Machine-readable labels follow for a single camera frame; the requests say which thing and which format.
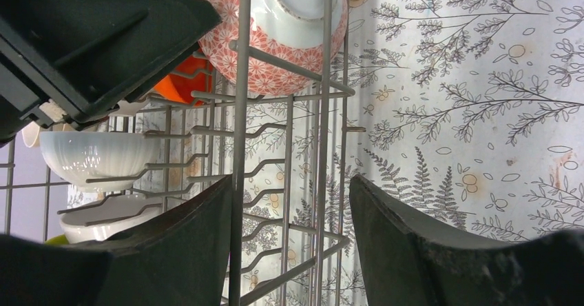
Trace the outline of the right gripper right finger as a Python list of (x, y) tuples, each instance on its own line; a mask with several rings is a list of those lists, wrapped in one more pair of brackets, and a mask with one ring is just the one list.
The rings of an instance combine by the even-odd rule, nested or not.
[(582, 305), (583, 231), (509, 243), (465, 232), (351, 179), (369, 305)]

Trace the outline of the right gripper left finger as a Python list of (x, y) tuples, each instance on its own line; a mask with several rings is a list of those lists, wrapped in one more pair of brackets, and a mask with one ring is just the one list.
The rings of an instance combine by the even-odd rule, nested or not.
[(2, 305), (219, 305), (232, 178), (105, 241), (45, 245), (1, 236)]

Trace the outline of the pink patterned bowl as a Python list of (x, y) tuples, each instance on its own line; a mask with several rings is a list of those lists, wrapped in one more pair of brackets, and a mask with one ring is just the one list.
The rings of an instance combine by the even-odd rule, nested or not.
[[(206, 0), (222, 22), (199, 41), (211, 64), (230, 82), (236, 81), (240, 0)], [(251, 0), (250, 40), (253, 48), (322, 73), (324, 65), (324, 0)], [(248, 90), (261, 95), (289, 95), (311, 80), (255, 58), (249, 59)]]

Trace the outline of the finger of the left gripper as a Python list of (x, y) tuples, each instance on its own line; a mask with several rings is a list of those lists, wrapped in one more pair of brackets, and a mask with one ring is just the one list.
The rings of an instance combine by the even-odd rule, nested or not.
[(1, 144), (135, 102), (221, 22), (205, 0), (1, 0)]

